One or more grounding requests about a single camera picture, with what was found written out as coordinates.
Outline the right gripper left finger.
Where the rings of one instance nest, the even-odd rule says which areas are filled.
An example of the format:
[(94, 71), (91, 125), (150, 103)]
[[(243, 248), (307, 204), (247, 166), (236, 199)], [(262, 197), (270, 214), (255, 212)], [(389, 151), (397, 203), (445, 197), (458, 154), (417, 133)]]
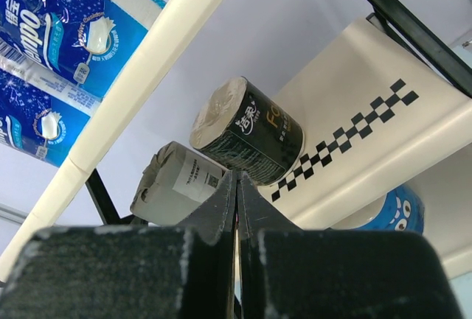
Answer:
[(51, 227), (21, 250), (3, 318), (233, 318), (236, 174), (178, 225)]

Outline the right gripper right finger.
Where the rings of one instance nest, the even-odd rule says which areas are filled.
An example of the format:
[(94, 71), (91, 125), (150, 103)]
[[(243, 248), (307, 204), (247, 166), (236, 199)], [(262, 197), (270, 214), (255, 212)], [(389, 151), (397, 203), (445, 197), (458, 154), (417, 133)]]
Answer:
[(440, 260), (413, 232), (303, 230), (237, 176), (245, 318), (460, 318)]

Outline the grey paper roll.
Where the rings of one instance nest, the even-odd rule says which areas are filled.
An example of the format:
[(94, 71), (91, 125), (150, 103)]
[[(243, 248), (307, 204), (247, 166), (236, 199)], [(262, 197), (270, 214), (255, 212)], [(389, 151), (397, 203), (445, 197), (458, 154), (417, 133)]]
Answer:
[(220, 165), (172, 141), (143, 171), (130, 211), (155, 225), (175, 225), (215, 192), (225, 172)]

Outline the light blue paper roll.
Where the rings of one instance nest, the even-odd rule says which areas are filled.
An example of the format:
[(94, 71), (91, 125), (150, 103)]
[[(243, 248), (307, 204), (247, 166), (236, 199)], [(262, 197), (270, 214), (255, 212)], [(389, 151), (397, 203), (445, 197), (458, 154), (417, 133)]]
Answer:
[(344, 218), (330, 229), (357, 231), (412, 231), (423, 234), (424, 205), (405, 184)]

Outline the dark green paper roll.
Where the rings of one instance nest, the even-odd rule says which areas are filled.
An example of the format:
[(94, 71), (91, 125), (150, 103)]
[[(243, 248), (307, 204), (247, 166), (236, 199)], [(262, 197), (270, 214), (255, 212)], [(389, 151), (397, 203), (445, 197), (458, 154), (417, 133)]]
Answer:
[(190, 145), (259, 186), (293, 170), (305, 142), (302, 126), (245, 77), (226, 81), (200, 109)]

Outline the beige three-tier shelf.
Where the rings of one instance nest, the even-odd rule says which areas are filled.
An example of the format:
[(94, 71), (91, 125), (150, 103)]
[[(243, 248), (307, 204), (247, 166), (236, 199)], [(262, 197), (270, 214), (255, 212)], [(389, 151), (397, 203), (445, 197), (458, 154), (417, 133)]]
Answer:
[(66, 163), (1, 255), (6, 279), (99, 162), (132, 197), (166, 141), (188, 137), (227, 79), (244, 76), (305, 131), (303, 159), (267, 200), (326, 228), (471, 142), (471, 99), (364, 19), (318, 33), (310, 0), (169, 0)]

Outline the Tempo dark blue paper roll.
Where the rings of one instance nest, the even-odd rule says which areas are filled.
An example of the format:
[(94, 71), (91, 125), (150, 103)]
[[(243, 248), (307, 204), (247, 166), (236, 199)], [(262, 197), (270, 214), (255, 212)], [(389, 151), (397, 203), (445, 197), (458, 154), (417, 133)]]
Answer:
[(1, 143), (59, 167), (100, 100), (56, 74), (1, 70)]

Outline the dark blue paper roll front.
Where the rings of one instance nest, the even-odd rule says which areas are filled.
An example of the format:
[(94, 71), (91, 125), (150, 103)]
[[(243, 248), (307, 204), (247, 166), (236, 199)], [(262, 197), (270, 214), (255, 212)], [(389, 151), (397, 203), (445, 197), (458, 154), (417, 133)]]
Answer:
[(1, 0), (1, 37), (102, 99), (165, 0)]

